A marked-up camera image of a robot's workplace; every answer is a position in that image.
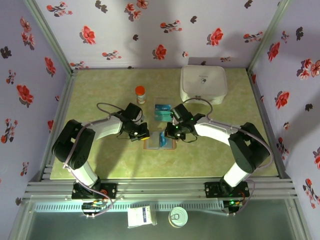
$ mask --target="small box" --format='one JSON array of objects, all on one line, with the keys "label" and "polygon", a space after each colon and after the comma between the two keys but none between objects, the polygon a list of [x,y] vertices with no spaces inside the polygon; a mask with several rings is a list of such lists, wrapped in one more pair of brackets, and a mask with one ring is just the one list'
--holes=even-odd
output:
[{"label": "small box", "polygon": [[[180,96],[182,101],[201,97],[211,104],[221,104],[227,95],[227,77],[220,66],[187,65],[181,69]],[[206,104],[190,100],[188,103]]]}]

